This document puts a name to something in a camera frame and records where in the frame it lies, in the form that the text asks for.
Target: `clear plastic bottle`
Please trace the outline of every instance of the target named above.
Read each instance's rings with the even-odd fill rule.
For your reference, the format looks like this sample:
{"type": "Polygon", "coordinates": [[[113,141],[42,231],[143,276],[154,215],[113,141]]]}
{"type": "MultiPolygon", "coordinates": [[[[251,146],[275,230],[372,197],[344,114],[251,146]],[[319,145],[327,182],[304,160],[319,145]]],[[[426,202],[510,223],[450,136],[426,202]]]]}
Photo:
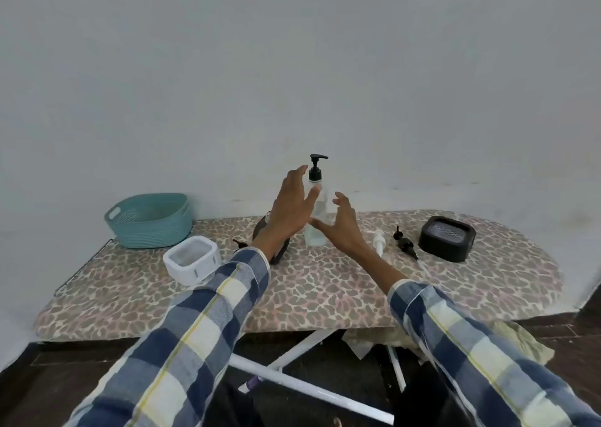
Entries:
{"type": "MultiPolygon", "coordinates": [[[[313,206],[311,216],[327,223],[327,188],[321,183],[321,169],[317,167],[317,162],[320,158],[327,158],[325,155],[311,155],[311,161],[313,167],[309,170],[309,184],[307,185],[307,192],[315,186],[315,184],[321,184],[321,191],[313,206]]],[[[322,247],[326,244],[326,236],[321,232],[312,227],[311,225],[305,226],[305,244],[310,247],[322,247]]]]}

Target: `white wall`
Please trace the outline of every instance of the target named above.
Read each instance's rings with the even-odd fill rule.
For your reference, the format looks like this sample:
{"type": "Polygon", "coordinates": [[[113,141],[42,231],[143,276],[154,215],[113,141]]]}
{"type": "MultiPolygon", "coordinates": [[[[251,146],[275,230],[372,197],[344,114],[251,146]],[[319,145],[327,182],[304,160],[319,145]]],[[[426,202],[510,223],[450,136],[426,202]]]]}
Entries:
{"type": "Polygon", "coordinates": [[[579,306],[599,52],[598,0],[0,0],[2,308],[31,324],[123,197],[258,214],[311,152],[360,210],[522,230],[566,273],[556,310],[579,306]]]}

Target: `plaid shirt sleeve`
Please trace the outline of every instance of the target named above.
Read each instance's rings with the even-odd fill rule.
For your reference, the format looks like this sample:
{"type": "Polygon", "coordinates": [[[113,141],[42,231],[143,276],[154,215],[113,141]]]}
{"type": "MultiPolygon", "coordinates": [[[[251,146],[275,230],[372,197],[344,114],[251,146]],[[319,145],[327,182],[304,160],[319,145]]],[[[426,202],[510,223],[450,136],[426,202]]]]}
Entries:
{"type": "Polygon", "coordinates": [[[202,422],[244,320],[269,282],[258,249],[239,250],[103,376],[68,427],[195,426],[202,422]]]}
{"type": "Polygon", "coordinates": [[[388,300],[393,315],[477,425],[601,425],[601,417],[565,381],[468,318],[435,287],[401,280],[388,300]]]}

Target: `ironing board leg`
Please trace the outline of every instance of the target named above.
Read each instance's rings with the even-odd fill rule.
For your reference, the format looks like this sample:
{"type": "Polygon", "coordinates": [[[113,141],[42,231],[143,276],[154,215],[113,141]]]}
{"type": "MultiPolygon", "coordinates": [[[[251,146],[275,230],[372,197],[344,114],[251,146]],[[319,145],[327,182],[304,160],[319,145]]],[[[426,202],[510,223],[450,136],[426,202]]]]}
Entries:
{"type": "Polygon", "coordinates": [[[403,376],[403,371],[401,370],[401,364],[398,363],[398,355],[397,350],[391,347],[390,345],[386,345],[386,349],[388,351],[388,355],[390,356],[390,362],[393,363],[394,374],[397,376],[398,387],[401,392],[405,390],[405,377],[403,376]]]}
{"type": "Polygon", "coordinates": [[[253,362],[245,357],[232,354],[231,359],[229,360],[229,365],[235,369],[242,370],[243,372],[256,375],[269,381],[273,381],[274,383],[280,384],[284,387],[288,387],[319,400],[324,400],[325,402],[329,402],[338,407],[349,409],[355,413],[363,414],[364,416],[379,420],[383,423],[389,425],[393,425],[394,423],[394,415],[387,413],[386,411],[372,408],[369,405],[362,404],[342,395],[322,389],[321,387],[307,383],[300,379],[290,377],[289,375],[283,374],[277,370],[257,364],[256,362],[253,362]]]}
{"type": "MultiPolygon", "coordinates": [[[[299,343],[297,343],[294,347],[290,348],[288,351],[286,351],[284,354],[282,354],[280,357],[278,357],[275,361],[271,362],[267,367],[270,369],[277,370],[278,372],[281,372],[283,367],[287,366],[289,363],[294,361],[294,359],[296,359],[297,357],[300,357],[303,354],[305,354],[307,351],[309,351],[315,345],[320,343],[326,337],[332,335],[334,332],[336,332],[335,329],[334,330],[329,330],[329,329],[316,330],[311,335],[305,337],[303,340],[301,340],[299,343]]],[[[238,388],[238,390],[240,392],[243,392],[244,394],[246,394],[250,390],[252,390],[254,387],[256,387],[262,380],[263,379],[261,377],[255,375],[251,379],[249,379],[247,382],[245,382],[243,385],[241,385],[238,388]]]]}

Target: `dark floor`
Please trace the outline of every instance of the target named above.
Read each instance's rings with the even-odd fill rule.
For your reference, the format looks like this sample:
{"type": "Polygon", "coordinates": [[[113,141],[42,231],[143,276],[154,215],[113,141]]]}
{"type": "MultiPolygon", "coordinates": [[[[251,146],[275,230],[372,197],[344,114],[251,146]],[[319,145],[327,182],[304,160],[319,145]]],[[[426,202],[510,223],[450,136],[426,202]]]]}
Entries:
{"type": "MultiPolygon", "coordinates": [[[[586,309],[579,317],[534,318],[522,322],[556,355],[548,367],[564,378],[576,394],[601,412],[601,312],[586,309]]],[[[326,389],[392,411],[398,396],[394,372],[384,347],[375,347],[359,361],[336,333],[285,368],[287,374],[326,389]]],[[[294,346],[306,333],[249,334],[236,345],[236,353],[256,362],[270,363],[294,346]]],[[[101,376],[134,340],[49,343],[25,356],[29,364],[0,375],[0,426],[61,426],[71,410],[92,391],[101,376]]],[[[410,353],[400,350],[408,380],[417,368],[410,353]]],[[[224,377],[235,386],[247,375],[229,369],[224,377]]],[[[253,392],[255,406],[266,427],[330,427],[334,417],[344,427],[382,424],[303,394],[264,382],[253,392]]]]}

